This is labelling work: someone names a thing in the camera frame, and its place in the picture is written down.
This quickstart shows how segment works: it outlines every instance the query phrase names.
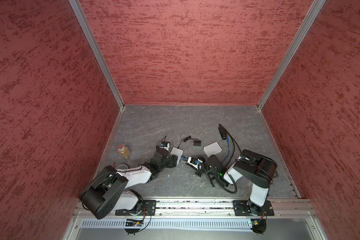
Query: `textured wall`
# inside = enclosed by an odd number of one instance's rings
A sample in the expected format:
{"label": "textured wall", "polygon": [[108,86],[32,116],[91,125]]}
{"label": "textured wall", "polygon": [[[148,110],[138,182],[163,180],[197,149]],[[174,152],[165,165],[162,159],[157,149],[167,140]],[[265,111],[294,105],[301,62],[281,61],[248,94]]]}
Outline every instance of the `textured wall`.
{"label": "textured wall", "polygon": [[263,112],[330,239],[360,239],[360,1],[327,0]]}
{"label": "textured wall", "polygon": [[259,102],[312,0],[81,0],[125,103]]}
{"label": "textured wall", "polygon": [[117,104],[67,0],[0,1],[0,240],[60,240]]}

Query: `red wall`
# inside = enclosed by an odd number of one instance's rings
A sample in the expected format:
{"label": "red wall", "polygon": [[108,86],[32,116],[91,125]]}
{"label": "red wall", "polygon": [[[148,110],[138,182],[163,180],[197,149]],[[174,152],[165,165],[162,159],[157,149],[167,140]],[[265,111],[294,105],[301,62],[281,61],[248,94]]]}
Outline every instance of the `red wall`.
{"label": "red wall", "polygon": [[256,105],[312,0],[81,0],[127,104]]}
{"label": "red wall", "polygon": [[0,240],[60,240],[118,112],[67,0],[0,1]]}
{"label": "red wall", "polygon": [[327,0],[263,112],[330,239],[360,239],[360,1]]}

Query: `metal corner post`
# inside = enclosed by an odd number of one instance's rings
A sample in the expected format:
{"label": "metal corner post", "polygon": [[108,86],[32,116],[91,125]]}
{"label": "metal corner post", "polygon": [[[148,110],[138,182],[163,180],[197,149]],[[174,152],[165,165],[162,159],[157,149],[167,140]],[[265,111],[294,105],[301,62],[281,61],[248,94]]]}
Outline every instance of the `metal corner post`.
{"label": "metal corner post", "polygon": [[261,97],[258,103],[258,109],[261,110],[271,95],[274,87],[276,86],[277,82],[281,78],[284,70],[287,68],[289,62],[291,61],[293,55],[297,51],[299,45],[301,44],[302,40],[304,39],[305,35],[307,34],[309,28],[311,27],[313,21],[316,19],[317,15],[319,14],[321,7],[324,5],[326,0],[314,0],[311,7],[309,8],[307,15],[305,16],[304,20],[302,21],[295,37],[293,38],[291,45],[289,46],[287,52],[284,55],[283,60],[276,70],[271,82],[269,83],[267,89],[265,90],[263,96]]}
{"label": "metal corner post", "polygon": [[101,53],[101,50],[97,44],[95,36],[92,33],[91,27],[88,24],[87,18],[85,17],[85,14],[83,12],[83,9],[81,8],[79,0],[68,0],[68,1],[71,4],[73,12],[75,13],[77,20],[79,21],[79,24],[84,32],[84,35],[86,36],[86,38],[88,40],[89,45],[91,46],[93,54],[95,55],[97,62],[99,63],[100,68],[103,71],[103,74],[109,84],[109,87],[110,87],[113,95],[115,96],[115,99],[117,101],[117,104],[119,105],[119,108],[123,109],[124,102],[121,99],[119,90],[117,89],[117,86],[115,84],[115,81],[113,80],[113,77],[110,73],[107,63],[104,60],[104,56]]}

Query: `gray marble surface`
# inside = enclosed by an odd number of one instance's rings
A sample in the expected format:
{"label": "gray marble surface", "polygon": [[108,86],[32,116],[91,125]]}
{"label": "gray marble surface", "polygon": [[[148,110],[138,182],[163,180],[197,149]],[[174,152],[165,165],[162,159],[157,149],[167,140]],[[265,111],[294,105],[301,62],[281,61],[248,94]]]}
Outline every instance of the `gray marble surface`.
{"label": "gray marble surface", "polygon": [[[182,142],[180,149],[187,157],[206,155],[203,148],[218,142],[222,151],[227,150],[226,140],[218,132],[221,123],[235,138],[240,148],[249,149],[274,159],[279,167],[279,177],[274,179],[269,190],[269,198],[295,198],[291,183],[276,156],[261,122],[259,113],[252,106],[149,106],[128,105],[123,113],[115,141],[107,158],[107,165],[127,163],[130,167],[149,162],[154,156],[155,146],[164,136],[171,148],[188,135],[202,141],[195,147],[191,140]],[[117,145],[129,147],[131,156],[125,160],[117,153]],[[236,148],[234,157],[239,156]],[[225,192],[219,186],[212,187],[205,175],[198,177],[195,170],[180,161],[177,167],[165,169],[157,179],[147,184],[138,184],[132,189],[143,197],[249,197],[252,183],[242,177],[237,181],[235,195]]]}

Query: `spice bottle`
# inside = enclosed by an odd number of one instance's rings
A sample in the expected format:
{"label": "spice bottle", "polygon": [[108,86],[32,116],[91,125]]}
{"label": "spice bottle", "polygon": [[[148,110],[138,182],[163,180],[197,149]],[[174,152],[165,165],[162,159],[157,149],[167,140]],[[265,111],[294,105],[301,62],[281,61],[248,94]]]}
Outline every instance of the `spice bottle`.
{"label": "spice bottle", "polygon": [[119,144],[117,146],[117,152],[125,159],[128,159],[129,156],[131,156],[131,152],[124,144]]}

